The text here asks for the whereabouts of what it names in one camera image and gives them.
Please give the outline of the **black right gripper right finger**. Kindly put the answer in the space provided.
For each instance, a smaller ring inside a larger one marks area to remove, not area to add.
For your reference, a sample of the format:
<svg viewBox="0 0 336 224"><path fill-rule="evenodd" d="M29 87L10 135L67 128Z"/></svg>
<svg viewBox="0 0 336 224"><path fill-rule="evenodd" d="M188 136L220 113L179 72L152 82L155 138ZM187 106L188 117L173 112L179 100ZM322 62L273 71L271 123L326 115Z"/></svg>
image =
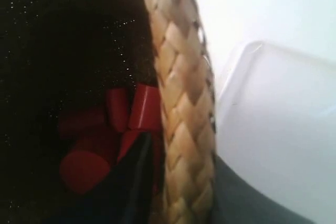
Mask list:
<svg viewBox="0 0 336 224"><path fill-rule="evenodd" d="M313 223L252 188L219 156L215 172L210 223Z"/></svg>

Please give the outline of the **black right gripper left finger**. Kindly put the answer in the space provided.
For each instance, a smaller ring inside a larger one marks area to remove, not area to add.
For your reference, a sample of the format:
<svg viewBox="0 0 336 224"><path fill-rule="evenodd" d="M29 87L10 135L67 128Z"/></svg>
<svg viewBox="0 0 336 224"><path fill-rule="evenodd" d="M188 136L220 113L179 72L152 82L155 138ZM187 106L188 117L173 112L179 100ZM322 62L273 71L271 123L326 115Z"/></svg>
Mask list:
<svg viewBox="0 0 336 224"><path fill-rule="evenodd" d="M153 187L152 135L141 132L120 163L85 197L76 223L148 223Z"/></svg>

